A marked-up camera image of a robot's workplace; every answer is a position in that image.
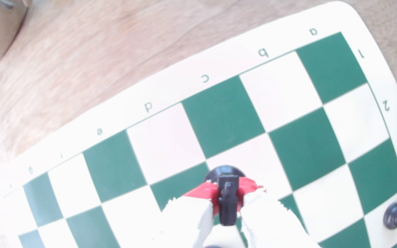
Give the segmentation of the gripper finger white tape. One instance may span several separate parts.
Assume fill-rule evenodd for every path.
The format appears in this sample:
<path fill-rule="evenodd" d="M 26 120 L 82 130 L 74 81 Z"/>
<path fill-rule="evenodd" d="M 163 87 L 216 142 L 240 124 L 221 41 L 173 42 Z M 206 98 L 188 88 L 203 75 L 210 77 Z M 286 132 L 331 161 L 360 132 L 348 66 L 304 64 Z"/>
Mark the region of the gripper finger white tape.
<path fill-rule="evenodd" d="M 218 210 L 218 185 L 212 182 L 169 200 L 155 232 L 155 247 L 202 248 Z"/>
<path fill-rule="evenodd" d="M 318 248 L 294 212 L 274 192 L 253 179 L 240 178 L 242 230 L 250 248 Z"/>

